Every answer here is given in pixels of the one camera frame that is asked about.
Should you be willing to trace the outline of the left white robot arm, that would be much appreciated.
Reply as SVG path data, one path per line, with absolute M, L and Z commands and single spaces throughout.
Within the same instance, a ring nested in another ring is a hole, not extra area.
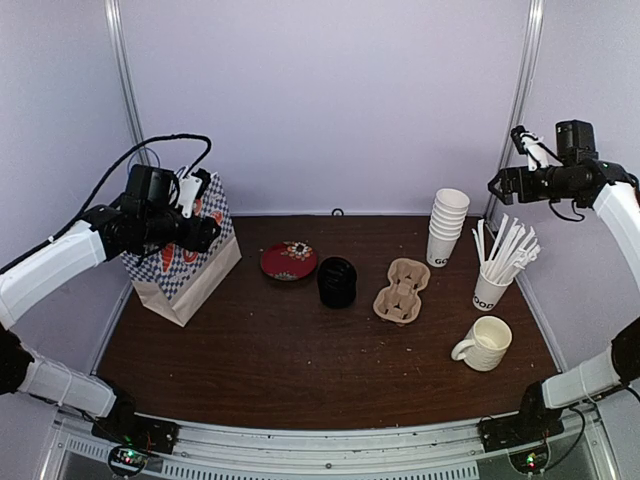
M 103 380 L 40 355 L 15 333 L 18 321 L 73 278 L 124 252 L 175 244 L 206 253 L 221 235 L 214 217 L 184 216 L 172 206 L 123 212 L 98 205 L 1 270 L 1 392 L 26 393 L 98 418 L 123 444 L 137 442 L 144 424 L 123 393 Z

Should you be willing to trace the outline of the blue checkered paper bag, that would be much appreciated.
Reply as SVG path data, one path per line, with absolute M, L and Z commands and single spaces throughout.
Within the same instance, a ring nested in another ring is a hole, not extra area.
M 205 253 L 170 244 L 140 260 L 124 253 L 121 260 L 144 307 L 184 327 L 220 285 L 242 255 L 230 215 L 222 179 L 215 172 L 211 184 L 193 207 L 210 217 L 221 233 Z

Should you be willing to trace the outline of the stack of white paper cups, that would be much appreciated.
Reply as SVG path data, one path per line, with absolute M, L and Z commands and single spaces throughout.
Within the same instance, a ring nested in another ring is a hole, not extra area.
M 444 267 L 461 236 L 469 197 L 462 191 L 442 188 L 435 194 L 429 220 L 426 261 L 429 265 Z

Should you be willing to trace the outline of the bundle of white wrapped straws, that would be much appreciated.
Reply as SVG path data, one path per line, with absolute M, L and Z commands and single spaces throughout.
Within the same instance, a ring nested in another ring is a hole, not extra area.
M 496 285 L 507 285 L 538 258 L 541 245 L 532 227 L 504 214 L 494 242 L 488 247 L 484 239 L 485 226 L 486 221 L 480 219 L 472 229 L 480 264 L 479 272 Z

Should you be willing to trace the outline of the red floral plate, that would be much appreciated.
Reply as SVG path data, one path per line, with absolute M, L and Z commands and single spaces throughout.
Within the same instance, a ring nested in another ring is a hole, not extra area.
M 318 265 L 317 251 L 301 241 L 285 241 L 265 250 L 260 267 L 267 276 L 285 282 L 306 278 Z

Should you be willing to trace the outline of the white cup holding straws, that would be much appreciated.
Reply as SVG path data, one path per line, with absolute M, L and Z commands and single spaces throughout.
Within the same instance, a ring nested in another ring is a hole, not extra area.
M 477 278 L 475 290 L 472 296 L 472 304 L 480 311 L 492 310 L 500 301 L 513 280 L 496 282 L 490 280 L 485 273 L 486 268 L 481 267 Z

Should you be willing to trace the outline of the stack of black lids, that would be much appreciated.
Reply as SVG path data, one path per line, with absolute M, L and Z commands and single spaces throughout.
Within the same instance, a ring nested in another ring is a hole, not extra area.
M 357 271 L 344 258 L 326 258 L 318 268 L 317 285 L 323 305 L 333 309 L 349 307 L 357 294 Z

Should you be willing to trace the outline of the brown cardboard cup carrier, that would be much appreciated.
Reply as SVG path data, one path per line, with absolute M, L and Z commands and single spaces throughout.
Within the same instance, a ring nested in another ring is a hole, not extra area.
M 431 276 L 422 262 L 409 258 L 393 260 L 387 271 L 389 285 L 381 289 L 374 302 L 373 311 L 383 321 L 405 326 L 414 322 L 421 310 L 419 296 Z

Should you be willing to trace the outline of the white ceramic mug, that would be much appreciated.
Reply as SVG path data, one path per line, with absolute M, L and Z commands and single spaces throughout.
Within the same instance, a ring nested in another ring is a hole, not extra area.
M 512 339 L 512 331 L 506 322 L 495 316 L 482 316 L 453 347 L 450 357 L 475 371 L 489 372 L 500 364 Z

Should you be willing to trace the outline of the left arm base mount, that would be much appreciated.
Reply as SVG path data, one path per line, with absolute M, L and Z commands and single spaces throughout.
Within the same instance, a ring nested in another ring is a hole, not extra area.
M 161 468 L 163 455 L 174 451 L 179 426 L 175 422 L 135 415 L 124 430 L 117 429 L 106 418 L 88 417 L 93 436 L 113 443 L 106 463 L 119 478 L 130 479 L 145 471 Z

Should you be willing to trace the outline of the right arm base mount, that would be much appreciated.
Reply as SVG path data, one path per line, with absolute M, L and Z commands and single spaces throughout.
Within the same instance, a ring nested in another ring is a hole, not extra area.
M 478 434 L 486 453 L 506 450 L 511 467 L 519 474 L 534 476 L 545 472 L 551 465 L 549 439 L 562 434 L 561 421 L 553 421 L 541 432 L 517 429 L 516 415 L 494 418 L 483 417 L 478 425 Z

